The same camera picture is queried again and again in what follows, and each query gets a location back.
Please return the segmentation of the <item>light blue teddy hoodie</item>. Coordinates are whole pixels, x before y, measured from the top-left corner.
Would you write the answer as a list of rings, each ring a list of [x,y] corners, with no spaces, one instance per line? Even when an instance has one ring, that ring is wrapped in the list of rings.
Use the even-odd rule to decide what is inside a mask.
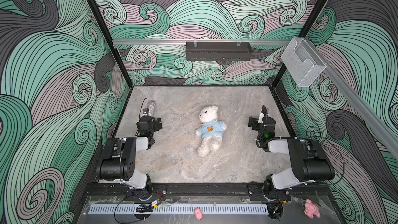
[[[223,136],[226,125],[222,121],[213,120],[210,122],[203,123],[197,130],[196,134],[202,139],[211,136]]]

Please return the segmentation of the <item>white teddy bear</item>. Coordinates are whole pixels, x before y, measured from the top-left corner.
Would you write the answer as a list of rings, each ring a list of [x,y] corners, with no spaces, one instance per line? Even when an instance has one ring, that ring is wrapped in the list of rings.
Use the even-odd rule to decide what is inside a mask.
[[[224,132],[227,125],[218,120],[218,107],[207,106],[199,114],[201,126],[195,133],[201,138],[201,145],[197,149],[198,155],[205,157],[211,152],[217,152],[222,146]]]

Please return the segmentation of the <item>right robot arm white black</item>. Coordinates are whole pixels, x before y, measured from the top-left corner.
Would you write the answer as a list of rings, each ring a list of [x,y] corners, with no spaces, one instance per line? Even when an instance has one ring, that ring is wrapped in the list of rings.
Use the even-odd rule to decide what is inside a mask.
[[[293,187],[332,180],[335,172],[321,144],[314,139],[275,136],[276,121],[261,114],[249,117],[248,127],[258,133],[257,147],[268,153],[288,155],[290,167],[266,177],[263,191],[267,195]]]

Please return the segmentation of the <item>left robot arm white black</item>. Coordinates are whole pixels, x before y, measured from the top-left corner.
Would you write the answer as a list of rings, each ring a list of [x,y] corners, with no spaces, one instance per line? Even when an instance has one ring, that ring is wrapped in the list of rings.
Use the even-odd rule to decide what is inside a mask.
[[[136,155],[152,148],[155,143],[154,133],[162,128],[160,118],[145,115],[137,122],[135,136],[108,139],[96,168],[98,182],[120,183],[130,190],[152,194],[151,178],[136,168]]]

